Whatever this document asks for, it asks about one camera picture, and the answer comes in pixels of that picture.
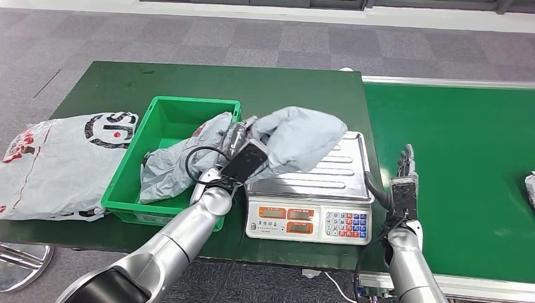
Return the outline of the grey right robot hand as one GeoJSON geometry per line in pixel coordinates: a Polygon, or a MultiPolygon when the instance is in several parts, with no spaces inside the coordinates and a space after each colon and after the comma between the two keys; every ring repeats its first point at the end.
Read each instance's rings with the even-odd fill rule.
{"type": "Polygon", "coordinates": [[[372,193],[381,207],[388,211],[395,211],[395,207],[416,207],[418,196],[418,174],[414,160],[414,149],[411,144],[406,144],[400,151],[400,159],[397,161],[397,174],[390,179],[390,191],[387,192],[374,182],[373,175],[364,171],[366,188],[372,193]]]}

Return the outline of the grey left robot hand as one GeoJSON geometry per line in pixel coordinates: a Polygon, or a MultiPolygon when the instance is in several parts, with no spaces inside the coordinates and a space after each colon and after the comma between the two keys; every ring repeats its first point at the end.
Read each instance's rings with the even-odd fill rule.
{"type": "Polygon", "coordinates": [[[249,128],[257,120],[257,116],[252,116],[243,121],[235,121],[230,124],[218,146],[220,151],[223,152],[223,156],[220,156],[221,162],[224,160],[229,161],[237,154],[247,140],[249,128]]]}

